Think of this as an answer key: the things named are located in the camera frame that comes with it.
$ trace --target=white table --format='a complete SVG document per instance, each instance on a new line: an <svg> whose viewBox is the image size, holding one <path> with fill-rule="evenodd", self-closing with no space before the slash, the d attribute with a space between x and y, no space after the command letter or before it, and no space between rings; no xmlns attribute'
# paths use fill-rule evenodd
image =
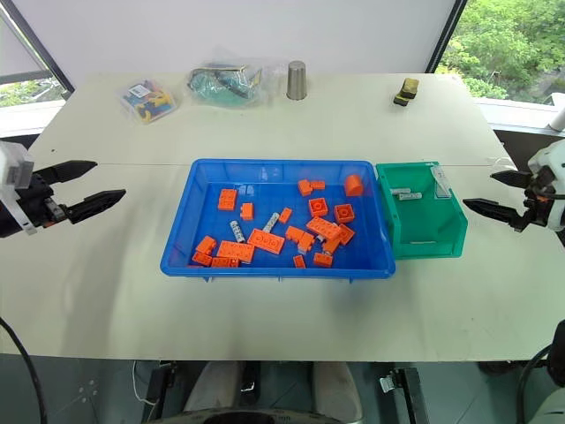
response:
<svg viewBox="0 0 565 424"><path fill-rule="evenodd" d="M418 98L408 108L392 108L376 115L382 126L371 126L369 117L354 120L355 124L364 122L375 131L366 133L362 141L359 137L345 137L345 143L328 145L327 139L313 137L318 133L336 140L332 135L335 132L329 131L324 122L308 119L322 115L312 104L318 96L325 99L318 105L327 115L340 110L349 113L351 119L356 116L348 112L350 108L330 102L316 90L328 89L332 80L343 88L361 87L355 82L358 79L364 81L365 91L359 97L357 111L369 114L369 103L374 101L364 93L384 92L383 87L391 86L393 94L398 84L391 80L402 82L403 77L316 79L311 84L308 106L284 100L288 107L284 102L276 102L273 109L264 112L196 110L189 106L156 122L162 136L155 140L152 125L140 127L148 132L144 133L117 118L112 118L112 131L110 125L100 125L97 133L92 134L92 126L86 129L86 140L80 138L80 122L84 124L86 119L73 121L82 116L80 110L88 107L81 100L85 93L97 91L91 84L84 86L37 141L33 153L41 162L56 163L74 157L94 158L102 163L83 178L57 185L59 201L72 204L90 193L120 187L128 193L113 209L83 223L60 223L32 237L18 234L2 242L0 312L4 319L13 325L32 354L54 356L377 361L532 356L551 340L565 309L561 245L545 229L531 227L517 234L507 225L466 208L469 230L462 258L399 261L395 276L389 280L349 284L345 280L284 278L279 282L276 278L261 277L214 278L205 283L202 279L167 277L159 270L162 249L189 169L183 163L201 156L225 153L239 157L339 157L373 162L409 161L420 156L439 158L444 163L475 165L445 167L459 199L485 197L520 207L520 190L508 189L488 177L497 169L487 165L487 158L500 157L504 152L471 98L451 82L422 77ZM96 87L102 90L118 78L106 80L108 84L92 84L98 84ZM427 95L428 83L434 92L450 92L450 97ZM111 93L112 88L108 88L106 95ZM351 92L344 89L343 95L354 103ZM111 100L107 102L113 108ZM461 113L468 113L466 119L461 119L465 129L461 131L460 144L451 140L459 123L444 116L438 116L435 125L425 122L414 112L418 102L429 102L428 109L454 116L454 111L441 106L450 102ZM304 115L295 113L291 106L303 108ZM191 119L189 110L194 110L200 120ZM285 128L276 123L275 115L270 115L275 110L281 111L281 119L287 120L290 115L303 119L301 131L297 130L295 139L290 138L286 149L272 141L282 135L275 135L269 125L263 124L268 116L276 128ZM393 142L392 133L385 137L379 130L386 126L391 131L386 116L400 119L401 112L412 114L414 118L406 122L416 133L406 136L403 127L399 127ZM212 125L214 120L210 116L216 116L216 125ZM346 122L340 122L336 131L345 135L342 126ZM232 143L234 138L228 136L234 125L240 137L237 148ZM334 124L326 121L325 125ZM69 139L68 127L75 128L77 137ZM220 131L216 127L224 128L224 135L211 138L211 134ZM438 134L429 143L436 155L425 150L428 135L422 134L426 128L426 134ZM182 144L177 131L191 134L191 138ZM365 133L358 127L351 127L351 132ZM101 133L106 133L107 138L102 138ZM123 138L127 133L136 134L135 143ZM304 140L305 133L313 138L300 145L298 141ZM195 139L195 134L206 134L206 141ZM412 149L406 148L410 139ZM97 146L88 144L95 140L99 141ZM473 144L461 144L461 140L473 140ZM174 148L179 148L178 155ZM15 352L4 334L0 343L1 352Z"/></svg>

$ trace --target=floor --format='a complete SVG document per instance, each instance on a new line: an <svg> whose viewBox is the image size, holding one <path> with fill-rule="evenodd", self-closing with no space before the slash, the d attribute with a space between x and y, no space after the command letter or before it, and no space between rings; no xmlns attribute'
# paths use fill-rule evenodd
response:
<svg viewBox="0 0 565 424"><path fill-rule="evenodd" d="M34 357L40 375L51 424L140 423L143 404L132 391L132 361L77 360ZM136 381L145 394L151 369L158 364L138 362ZM202 363L183 363L196 375ZM520 369L492 377L474 363L418 363L428 417L433 424L495 424L515 421L515 391ZM262 365L262 387L258 407L310 411L312 396L308 364L268 362ZM403 394L383 394L378 377L387 364L350 363L364 407L365 423L408 423ZM0 411L5 422L39 422L33 387L21 358L0 355ZM185 402L187 381L180 376L165 405L173 414ZM535 370L528 384L527 412L531 417L543 399L555 389L544 369Z"/></svg>

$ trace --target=metal cup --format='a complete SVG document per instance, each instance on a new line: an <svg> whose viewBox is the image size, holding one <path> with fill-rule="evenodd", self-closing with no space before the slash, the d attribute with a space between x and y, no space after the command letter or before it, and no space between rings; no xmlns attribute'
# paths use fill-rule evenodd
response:
<svg viewBox="0 0 565 424"><path fill-rule="evenodd" d="M302 100L306 97L306 65L300 60L289 63L286 96L291 100Z"/></svg>

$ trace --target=black cable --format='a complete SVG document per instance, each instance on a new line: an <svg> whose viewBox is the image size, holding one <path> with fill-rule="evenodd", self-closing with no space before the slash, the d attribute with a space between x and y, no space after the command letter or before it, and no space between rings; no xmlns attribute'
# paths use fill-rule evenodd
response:
<svg viewBox="0 0 565 424"><path fill-rule="evenodd" d="M19 350L19 353L21 353L21 357L24 359L24 362L26 362L27 371L29 371L29 375L32 379L32 382L34 383L35 396L37 396L40 423L47 424L47 410L45 409L45 399L43 398L43 390L41 389L41 383L39 381L39 377L37 376L37 372L35 371L34 364L31 358L29 357L26 348L24 347L23 344L21 344L21 342L18 339L18 336L16 336L14 330L11 329L10 325L8 325L8 322L4 321L4 319L1 316L0 316L0 325L6 330L6 333L8 333L8 335L10 336L11 341L14 342L14 344Z"/></svg>
<svg viewBox="0 0 565 424"><path fill-rule="evenodd" d="M545 197L550 201L565 201L565 194L546 193L542 192L537 187L533 187L532 191L536 196Z"/></svg>
<svg viewBox="0 0 565 424"><path fill-rule="evenodd" d="M522 371L522 374L520 375L520 380L518 381L518 390L516 392L516 424L526 423L526 412L524 405L524 392L526 383L528 382L528 378L530 377L532 369L535 368L542 360L542 358L547 355L549 349L551 349L551 345L546 346L541 351L539 351L536 356L534 356L530 360L530 362L526 364L524 371Z"/></svg>

